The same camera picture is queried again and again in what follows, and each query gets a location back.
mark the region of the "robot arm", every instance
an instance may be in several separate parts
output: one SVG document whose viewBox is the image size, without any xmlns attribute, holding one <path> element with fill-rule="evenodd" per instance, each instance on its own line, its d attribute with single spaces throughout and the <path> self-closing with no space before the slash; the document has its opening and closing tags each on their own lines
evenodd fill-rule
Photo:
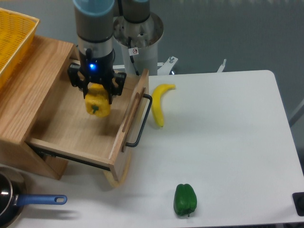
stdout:
<svg viewBox="0 0 304 228">
<path fill-rule="evenodd" d="M 101 84 L 111 104 L 113 96 L 122 94 L 126 78 L 126 73 L 113 71 L 113 34 L 122 45 L 145 48 L 160 39 L 162 24 L 155 26 L 149 0 L 73 0 L 73 3 L 80 65 L 69 66 L 71 84 L 83 91 L 84 98 L 90 82 Z M 122 23 L 116 22 L 113 26 L 114 16 L 121 15 Z"/>
<path fill-rule="evenodd" d="M 109 104 L 111 104 L 113 96 L 121 95 L 126 78 L 125 73 L 116 74 L 113 71 L 114 0 L 73 0 L 73 2 L 80 65 L 69 66 L 71 84 L 83 91 L 84 98 L 90 82 L 101 84 L 108 92 Z M 84 76 L 83 80 L 80 79 L 79 72 Z"/>
</svg>

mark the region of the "green bell pepper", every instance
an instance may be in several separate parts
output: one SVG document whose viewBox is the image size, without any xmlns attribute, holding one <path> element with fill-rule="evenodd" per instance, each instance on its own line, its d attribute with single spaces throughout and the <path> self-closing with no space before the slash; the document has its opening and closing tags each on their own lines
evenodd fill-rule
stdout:
<svg viewBox="0 0 304 228">
<path fill-rule="evenodd" d="M 189 184 L 179 184 L 174 195 L 174 211 L 177 215 L 188 215 L 195 211 L 197 198 L 193 188 Z"/>
</svg>

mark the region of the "black metal handle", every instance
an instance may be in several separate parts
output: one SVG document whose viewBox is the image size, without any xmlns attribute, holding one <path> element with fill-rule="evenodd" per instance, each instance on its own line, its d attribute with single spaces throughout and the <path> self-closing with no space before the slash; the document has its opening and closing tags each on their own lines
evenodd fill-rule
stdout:
<svg viewBox="0 0 304 228">
<path fill-rule="evenodd" d="M 148 104 L 148 108 L 147 108 L 147 111 L 146 111 L 146 114 L 144 115 L 144 118 L 143 118 L 143 121 L 142 121 L 142 126 L 139 130 L 139 133 L 138 133 L 138 136 L 137 136 L 137 139 L 135 141 L 135 143 L 130 143 L 130 142 L 126 142 L 125 145 L 128 146 L 128 147 L 135 147 L 138 145 L 140 139 L 141 139 L 141 135 L 143 133 L 143 128 L 146 124 L 146 121 L 147 121 L 147 118 L 148 118 L 148 115 L 149 115 L 149 112 L 150 112 L 150 109 L 151 109 L 151 105 L 152 105 L 152 97 L 148 94 L 143 94 L 142 96 L 143 98 L 147 98 L 150 100 L 149 104 Z"/>
</svg>

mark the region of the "blue pan handle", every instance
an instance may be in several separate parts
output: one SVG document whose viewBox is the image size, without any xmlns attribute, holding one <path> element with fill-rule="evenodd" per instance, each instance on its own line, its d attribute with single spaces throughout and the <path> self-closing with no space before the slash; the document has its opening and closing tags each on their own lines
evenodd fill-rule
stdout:
<svg viewBox="0 0 304 228">
<path fill-rule="evenodd" d="M 65 195 L 34 195 L 21 194 L 16 199 L 16 206 L 21 207 L 28 204 L 49 204 L 49 205 L 63 205 L 67 202 Z"/>
</svg>

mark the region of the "wooden shelf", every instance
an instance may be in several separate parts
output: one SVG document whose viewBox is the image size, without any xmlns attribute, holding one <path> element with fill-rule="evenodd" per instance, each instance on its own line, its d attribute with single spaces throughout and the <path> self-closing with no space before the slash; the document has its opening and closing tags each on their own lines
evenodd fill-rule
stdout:
<svg viewBox="0 0 304 228">
<path fill-rule="evenodd" d="M 143 114 L 148 71 L 141 77 L 128 75 L 110 115 L 98 118 L 86 112 L 83 94 L 69 82 L 68 65 L 78 62 L 72 60 L 75 50 L 71 43 L 34 37 L 0 91 L 0 163 L 60 179 L 67 160 L 41 158 L 34 146 L 106 167 L 119 181 L 130 151 L 124 150 L 125 142 L 135 138 L 137 125 L 132 123 Z"/>
</svg>

